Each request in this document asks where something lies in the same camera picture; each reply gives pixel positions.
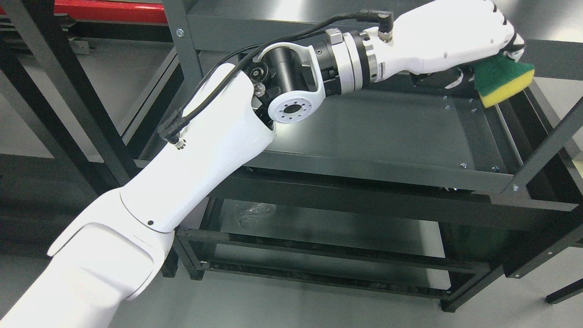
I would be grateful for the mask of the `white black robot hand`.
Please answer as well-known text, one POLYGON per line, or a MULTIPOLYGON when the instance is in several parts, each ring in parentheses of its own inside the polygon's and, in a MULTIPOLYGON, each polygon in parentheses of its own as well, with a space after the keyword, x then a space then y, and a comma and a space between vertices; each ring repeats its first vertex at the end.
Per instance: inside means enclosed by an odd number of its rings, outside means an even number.
POLYGON ((371 81, 399 72, 415 75, 445 71, 499 53, 519 60, 525 41, 501 10, 489 0, 434 0, 401 14, 391 40, 370 28, 376 65, 371 81))

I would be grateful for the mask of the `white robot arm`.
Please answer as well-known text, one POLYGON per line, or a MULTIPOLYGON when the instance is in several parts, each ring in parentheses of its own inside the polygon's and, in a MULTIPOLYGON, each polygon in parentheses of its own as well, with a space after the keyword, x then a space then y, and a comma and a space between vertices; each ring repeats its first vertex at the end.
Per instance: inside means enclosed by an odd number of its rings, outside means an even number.
POLYGON ((100 195, 53 242, 51 262, 3 328, 106 328, 164 264, 174 229, 210 191, 273 141, 252 108, 246 59, 205 77, 168 144, 123 187, 100 195))

